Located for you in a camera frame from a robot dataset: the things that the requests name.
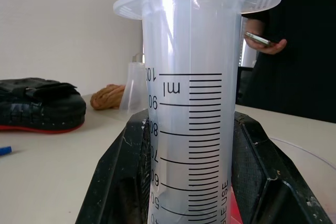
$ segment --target smartphone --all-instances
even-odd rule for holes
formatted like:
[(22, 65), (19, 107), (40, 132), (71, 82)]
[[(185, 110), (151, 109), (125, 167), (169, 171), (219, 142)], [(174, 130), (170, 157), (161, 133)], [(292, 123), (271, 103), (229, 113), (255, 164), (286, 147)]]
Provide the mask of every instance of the smartphone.
[(266, 47), (271, 47), (272, 45), (276, 44), (276, 43), (279, 43), (278, 41), (276, 40), (271, 40), (271, 39), (268, 39), (268, 38), (263, 38), (263, 37), (260, 37), (258, 35), (255, 35), (255, 34), (252, 34), (252, 33), (249, 33), (248, 31), (245, 32), (245, 36), (251, 40), (253, 40), (254, 42), (256, 43), (259, 43), (259, 44), (262, 44)]

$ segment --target person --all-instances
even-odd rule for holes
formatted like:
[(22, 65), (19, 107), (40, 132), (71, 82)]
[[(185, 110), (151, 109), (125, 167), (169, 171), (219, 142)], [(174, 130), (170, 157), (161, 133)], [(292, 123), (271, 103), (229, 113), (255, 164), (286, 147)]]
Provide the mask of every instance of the person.
[(245, 106), (336, 123), (336, 0), (282, 0), (244, 15), (246, 31), (280, 42), (259, 51)]

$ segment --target hand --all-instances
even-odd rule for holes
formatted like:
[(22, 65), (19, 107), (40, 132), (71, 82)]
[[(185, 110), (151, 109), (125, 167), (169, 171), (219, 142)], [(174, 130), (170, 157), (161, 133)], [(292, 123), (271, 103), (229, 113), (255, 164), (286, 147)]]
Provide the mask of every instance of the hand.
[(268, 55), (275, 55), (279, 52), (281, 52), (287, 45), (287, 41), (285, 39), (282, 39), (277, 44), (272, 44), (270, 47), (266, 47), (260, 43), (254, 42), (253, 40), (249, 38), (245, 38), (246, 44), (253, 49), (256, 49), (259, 52), (263, 52)]
[[(264, 28), (265, 28), (265, 24), (256, 19), (249, 19), (246, 23), (246, 31), (252, 34), (255, 34), (255, 35), (262, 36), (264, 32)], [(256, 49), (257, 51), (263, 52), (268, 55), (275, 55), (281, 52), (287, 44), (287, 41), (283, 39), (277, 44), (272, 44), (271, 47), (266, 47), (260, 43), (254, 42), (253, 40), (249, 38), (245, 38), (245, 40), (246, 40), (246, 44), (250, 48)]]

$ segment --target white wall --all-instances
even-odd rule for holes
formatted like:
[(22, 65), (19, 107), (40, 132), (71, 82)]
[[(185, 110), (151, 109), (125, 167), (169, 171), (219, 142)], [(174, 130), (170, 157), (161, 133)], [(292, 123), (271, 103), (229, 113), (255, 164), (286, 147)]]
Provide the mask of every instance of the white wall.
[(0, 0), (0, 79), (55, 79), (82, 94), (125, 83), (142, 29), (113, 13), (115, 1)]

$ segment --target plastic measuring cylinder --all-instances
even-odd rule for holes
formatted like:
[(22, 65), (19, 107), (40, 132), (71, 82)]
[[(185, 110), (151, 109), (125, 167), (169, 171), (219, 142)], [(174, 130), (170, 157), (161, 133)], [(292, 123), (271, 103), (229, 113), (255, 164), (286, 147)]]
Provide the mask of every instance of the plastic measuring cylinder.
[(230, 223), (242, 12), (280, 0), (119, 0), (142, 19), (151, 130), (148, 224)]

